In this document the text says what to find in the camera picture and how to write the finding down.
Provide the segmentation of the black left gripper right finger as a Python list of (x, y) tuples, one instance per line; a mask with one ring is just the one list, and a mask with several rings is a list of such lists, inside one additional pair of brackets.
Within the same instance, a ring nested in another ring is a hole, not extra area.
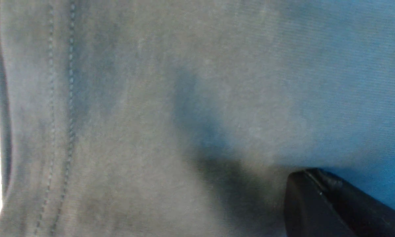
[(328, 171), (308, 169), (305, 173), (358, 237), (395, 237), (394, 209)]

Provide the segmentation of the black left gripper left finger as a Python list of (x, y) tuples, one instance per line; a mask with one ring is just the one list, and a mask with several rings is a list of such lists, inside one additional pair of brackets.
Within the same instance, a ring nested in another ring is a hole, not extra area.
[(288, 237), (355, 237), (316, 182), (304, 171), (286, 181), (284, 223)]

